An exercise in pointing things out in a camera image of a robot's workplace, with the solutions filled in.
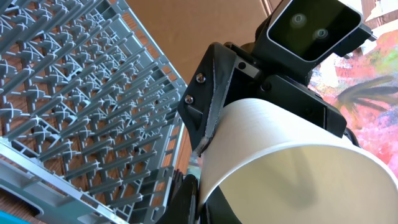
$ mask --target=bolt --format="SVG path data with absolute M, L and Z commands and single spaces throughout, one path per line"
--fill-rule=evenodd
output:
M 191 105 L 193 103 L 193 97 L 191 95 L 187 95 L 185 97 L 185 103 Z
M 305 114 L 306 116 L 312 116 L 313 111 L 312 111 L 310 108 L 307 108 L 307 109 L 305 109 L 304 114 Z
M 244 62 L 239 63 L 238 68 L 241 70 L 244 70 L 246 68 L 246 63 L 244 63 Z
M 224 44 L 224 46 L 229 48 L 229 49 L 232 47 L 232 45 L 233 45 L 232 42 L 227 42 L 227 43 Z
M 261 89 L 262 89 L 263 91 L 269 91 L 269 90 L 271 90 L 271 88 L 272 88 L 272 85 L 271 85 L 270 82 L 264 82 L 264 83 L 261 85 Z
M 197 82 L 198 83 L 204 83 L 205 81 L 206 81 L 206 77 L 202 73 L 199 73 L 197 75 Z

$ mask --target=colorful artwork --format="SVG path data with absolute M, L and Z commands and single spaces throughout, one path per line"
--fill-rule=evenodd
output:
M 314 69 L 310 88 L 338 108 L 361 147 L 398 176 L 398 30 L 349 60 L 331 56 Z
M 200 181 L 201 168 L 203 166 L 203 158 L 191 156 L 187 169 L 187 175 L 194 175 Z

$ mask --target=camera lens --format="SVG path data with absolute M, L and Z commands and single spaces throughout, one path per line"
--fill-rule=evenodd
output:
M 304 14 L 298 13 L 292 17 L 291 26 L 293 28 L 301 28 L 307 23 L 307 18 Z
M 328 31 L 326 29 L 318 29 L 313 33 L 314 39 L 325 39 L 328 36 Z

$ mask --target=blue object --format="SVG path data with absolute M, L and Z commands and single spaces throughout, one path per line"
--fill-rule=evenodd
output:
M 0 223 L 2 224 L 29 224 L 29 222 L 25 222 L 15 216 L 7 214 L 3 211 L 0 211 Z

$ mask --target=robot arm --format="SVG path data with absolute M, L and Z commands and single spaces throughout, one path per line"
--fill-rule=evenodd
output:
M 255 43 L 209 46 L 178 105 L 196 156 L 216 132 L 220 112 L 245 98 L 269 101 L 338 137 L 346 120 L 308 89 L 312 69 L 332 53 L 347 57 L 366 39 L 376 40 L 362 15 L 338 0 L 284 0 L 257 29 Z M 217 188 L 196 214 L 198 183 L 187 176 L 158 223 L 240 223 Z

